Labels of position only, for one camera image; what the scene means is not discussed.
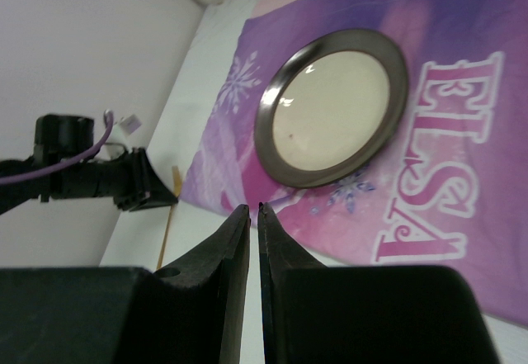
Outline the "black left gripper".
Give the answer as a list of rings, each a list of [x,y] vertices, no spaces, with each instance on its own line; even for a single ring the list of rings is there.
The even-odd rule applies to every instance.
[[[111,197],[121,211],[135,212],[178,203],[177,196],[161,181],[145,148],[134,148],[119,158],[94,164],[95,197]]]

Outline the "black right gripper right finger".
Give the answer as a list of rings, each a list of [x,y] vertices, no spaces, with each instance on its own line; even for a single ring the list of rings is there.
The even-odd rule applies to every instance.
[[[257,214],[259,266],[261,280],[262,332],[266,363],[278,363],[282,308],[280,293],[286,273],[326,266],[310,254],[284,229],[271,204],[261,202]]]

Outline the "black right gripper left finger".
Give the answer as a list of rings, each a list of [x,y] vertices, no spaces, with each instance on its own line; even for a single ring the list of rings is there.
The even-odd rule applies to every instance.
[[[175,293],[166,309],[171,363],[238,363],[243,331],[251,218],[238,206],[193,249],[155,275]]]

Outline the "gold fork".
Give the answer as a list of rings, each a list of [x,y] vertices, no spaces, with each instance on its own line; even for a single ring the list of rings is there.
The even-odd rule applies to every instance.
[[[172,179],[173,179],[173,194],[176,198],[178,198],[182,190],[182,175],[181,175],[181,172],[178,166],[172,166]],[[164,254],[165,254],[166,247],[167,247],[167,239],[168,239],[169,231],[171,228],[172,217],[173,217],[175,208],[176,208],[176,204],[171,205],[170,211],[168,213],[167,223],[166,223],[166,227],[165,227],[164,234],[163,234],[163,241],[162,241],[160,253],[158,256],[156,270],[159,270],[163,266]]]

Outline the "steel plate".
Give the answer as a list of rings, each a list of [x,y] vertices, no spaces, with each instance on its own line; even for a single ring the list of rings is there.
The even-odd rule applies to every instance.
[[[409,91],[403,52],[389,36],[347,29],[291,55],[259,101],[254,143],[274,181],[313,188],[353,174],[393,138]]]

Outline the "purple Elsa placemat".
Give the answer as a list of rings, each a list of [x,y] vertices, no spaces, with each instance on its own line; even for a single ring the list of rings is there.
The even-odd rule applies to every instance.
[[[284,187],[257,158],[258,102],[295,51],[351,28],[402,50],[402,123],[350,177]],[[526,324],[527,0],[298,0],[248,19],[181,196],[219,214],[269,202],[300,243],[354,264],[453,267],[485,311]]]

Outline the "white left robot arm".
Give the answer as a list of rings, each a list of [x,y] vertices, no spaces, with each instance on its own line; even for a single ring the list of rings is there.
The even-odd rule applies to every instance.
[[[97,154],[108,145],[114,115],[105,111],[105,132],[94,140],[94,120],[48,114],[37,119],[33,154],[1,162],[1,213],[39,199],[110,197],[121,211],[172,206],[177,196],[161,181],[144,148],[124,148],[111,160]]]

